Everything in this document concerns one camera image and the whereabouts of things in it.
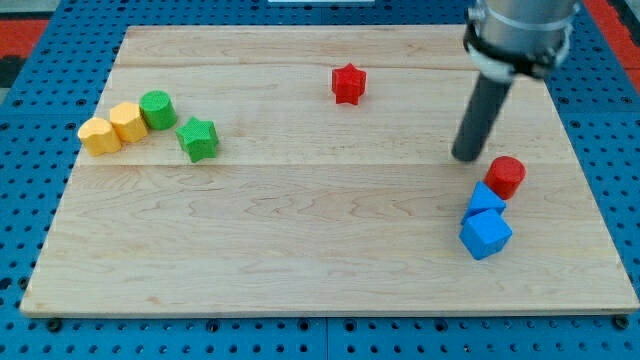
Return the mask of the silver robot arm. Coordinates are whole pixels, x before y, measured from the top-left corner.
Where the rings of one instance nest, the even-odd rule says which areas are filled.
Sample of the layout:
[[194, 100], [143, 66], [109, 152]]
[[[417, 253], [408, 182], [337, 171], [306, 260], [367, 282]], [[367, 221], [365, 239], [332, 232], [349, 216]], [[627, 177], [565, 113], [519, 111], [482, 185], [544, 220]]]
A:
[[466, 9], [463, 44], [486, 78], [543, 79], [570, 52], [577, 0], [476, 0]]

